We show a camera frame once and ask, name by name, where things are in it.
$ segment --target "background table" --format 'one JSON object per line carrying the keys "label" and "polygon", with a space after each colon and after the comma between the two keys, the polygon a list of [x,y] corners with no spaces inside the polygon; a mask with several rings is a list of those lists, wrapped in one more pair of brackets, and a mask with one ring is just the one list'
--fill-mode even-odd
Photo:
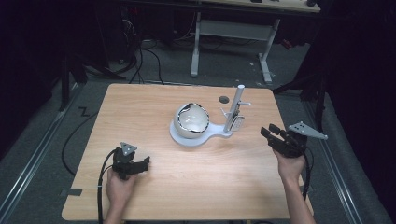
{"label": "background table", "polygon": [[[135,183],[125,219],[215,220],[288,218],[286,198],[277,173],[277,161],[261,126],[283,127],[274,95],[266,89],[245,89],[239,132],[230,138],[211,138],[200,147],[182,147],[169,133],[176,110],[195,102],[217,124],[225,122],[220,96],[233,99],[236,88],[126,85],[109,86],[73,189],[63,210],[67,220],[97,219],[97,180],[106,155],[120,142],[138,147],[135,161],[147,156],[147,172]],[[108,199],[103,190],[104,213]]]}

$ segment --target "gray floor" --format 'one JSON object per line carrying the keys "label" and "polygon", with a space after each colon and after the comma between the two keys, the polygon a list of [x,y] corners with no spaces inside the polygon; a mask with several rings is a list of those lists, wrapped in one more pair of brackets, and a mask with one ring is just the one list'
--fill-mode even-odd
{"label": "gray floor", "polygon": [[[216,44],[203,45],[201,50],[200,75],[190,77],[192,46],[173,45],[167,47],[161,43],[145,42],[145,48],[155,46],[149,50],[158,55],[161,60],[161,77],[165,84],[190,84],[207,86],[236,86],[246,85],[247,88],[273,89],[292,80],[296,74],[309,45],[286,50],[282,46],[273,45],[268,64],[272,72],[273,84],[266,85],[263,82],[261,69],[258,64],[255,51],[259,51],[261,43],[252,43],[243,47],[230,44],[222,44],[217,48]],[[159,67],[156,58],[150,52],[142,51],[143,66],[140,70],[142,79],[138,78],[134,83],[156,83],[159,81]],[[112,64],[112,69],[122,65]],[[2,204],[0,220],[5,223],[73,223],[62,219],[62,210],[65,197],[63,190],[69,189],[73,176],[71,176],[62,164],[62,149],[67,137],[87,119],[83,115],[92,115],[100,108],[106,88],[110,83],[127,83],[135,69],[123,74],[125,81],[115,81],[106,77],[90,75],[85,86],[75,88],[74,100],[69,105],[66,113],[59,113],[61,105],[60,85],[53,90],[53,97],[43,105],[32,117],[28,127],[24,130],[18,142],[9,151],[0,163],[0,202]],[[276,95],[282,119],[285,126],[303,121],[315,127],[312,123],[312,103],[303,103],[298,97],[298,91],[286,91]],[[310,139],[308,146],[315,158],[315,165],[311,177],[309,197],[315,211],[317,223],[391,223],[388,214],[382,204],[376,198],[370,181],[365,176],[350,148],[343,129],[332,108],[330,98],[326,97],[326,109],[323,114],[324,132],[329,135],[329,140],[323,146],[323,142]],[[59,126],[51,126],[57,120]],[[83,124],[70,138],[66,145],[64,159],[74,172],[94,124],[94,118]],[[48,136],[48,143],[42,139],[46,131],[52,128],[55,132]],[[328,164],[328,155],[324,151],[328,147],[334,158],[337,171],[343,177],[346,190],[349,193],[353,206],[356,207],[357,220],[352,220],[350,211],[346,209],[340,192],[336,187],[336,179],[332,176],[332,169]],[[9,193],[13,192],[15,183],[23,178],[26,172],[23,169],[34,157],[37,149],[42,151],[41,160],[36,161],[36,169],[32,170],[32,178],[26,178],[26,188],[18,191],[18,196],[10,200]],[[289,223],[288,220],[271,220],[274,223]],[[227,223],[223,221],[208,221],[205,223]]]}

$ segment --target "desk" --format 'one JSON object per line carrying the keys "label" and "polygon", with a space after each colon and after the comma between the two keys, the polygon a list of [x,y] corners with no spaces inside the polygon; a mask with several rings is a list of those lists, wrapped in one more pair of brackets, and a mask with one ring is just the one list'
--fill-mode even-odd
{"label": "desk", "polygon": [[[124,219],[128,220],[236,220],[288,218],[288,208],[277,160],[261,126],[283,127],[274,95],[266,89],[248,89],[241,101],[246,117],[230,138],[213,137],[200,147],[182,147],[169,133],[177,109],[195,102],[213,123],[223,124],[220,96],[231,100],[236,88],[161,85],[110,85],[93,126],[63,218],[97,219],[97,181],[106,155],[120,142],[138,147],[135,161],[147,156],[147,172],[139,174]],[[104,215],[108,199],[103,190]]]}
{"label": "desk", "polygon": [[[293,10],[300,12],[315,12],[319,13],[320,8],[318,5],[309,7],[306,1],[300,0],[281,0],[281,1],[269,1],[264,0],[261,3],[252,3],[249,0],[202,0],[198,1],[208,3],[217,3],[225,5],[234,5],[240,7],[262,7],[271,9],[281,10]],[[271,73],[267,64],[267,57],[270,48],[273,44],[276,36],[276,31],[280,19],[276,19],[274,24],[271,25],[257,25],[257,24],[246,24],[239,22],[227,22],[227,21],[213,21],[213,20],[201,20],[201,12],[198,12],[196,25],[195,25],[195,42],[194,51],[191,59],[191,76],[198,76],[199,67],[199,41],[200,35],[216,35],[233,38],[253,39],[264,41],[265,46],[262,49],[262,53],[258,55],[260,66],[262,69],[262,76],[266,84],[272,84]]]}

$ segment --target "person's right hand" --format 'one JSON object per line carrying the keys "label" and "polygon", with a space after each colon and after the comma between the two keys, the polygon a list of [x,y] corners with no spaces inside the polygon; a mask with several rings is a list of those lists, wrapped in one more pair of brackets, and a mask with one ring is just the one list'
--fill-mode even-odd
{"label": "person's right hand", "polygon": [[279,152],[275,150],[273,151],[277,157],[277,170],[280,177],[282,178],[283,183],[298,185],[301,171],[303,170],[305,165],[304,156],[300,156],[298,158],[286,158],[282,156]]}

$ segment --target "table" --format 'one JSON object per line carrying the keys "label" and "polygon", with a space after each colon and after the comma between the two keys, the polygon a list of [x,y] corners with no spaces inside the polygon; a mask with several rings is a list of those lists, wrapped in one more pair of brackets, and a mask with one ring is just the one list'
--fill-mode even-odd
{"label": "table", "polygon": [[[281,0],[281,1],[269,1],[264,0],[261,3],[252,3],[249,0],[200,0],[199,4],[202,3],[217,3],[224,5],[233,5],[237,7],[261,7],[281,10],[292,10],[299,12],[314,12],[319,13],[320,8],[318,5],[309,7],[306,1],[300,0]],[[199,41],[200,35],[215,35],[233,38],[243,38],[259,40],[265,43],[262,49],[262,53],[258,55],[260,66],[262,69],[262,76],[266,84],[272,84],[271,73],[267,64],[267,57],[270,52],[270,48],[273,44],[276,36],[276,31],[280,19],[277,18],[272,24],[258,25],[258,24],[247,24],[239,22],[228,22],[228,21],[214,21],[214,20],[201,20],[201,12],[197,13],[197,19],[195,24],[195,41],[194,51],[192,52],[191,59],[191,76],[198,76],[199,68]]]}
{"label": "table", "polygon": [[[112,84],[108,87],[86,146],[63,218],[97,219],[97,181],[106,155],[120,142],[138,147],[134,161],[147,156],[147,172],[139,174],[124,219],[246,220],[288,218],[277,160],[261,126],[284,127],[274,95],[245,88],[241,115],[245,122],[230,138],[213,137],[199,147],[182,147],[169,133],[177,109],[195,102],[216,124],[225,122],[220,96],[232,101],[236,88]],[[104,215],[108,199],[103,190]]]}

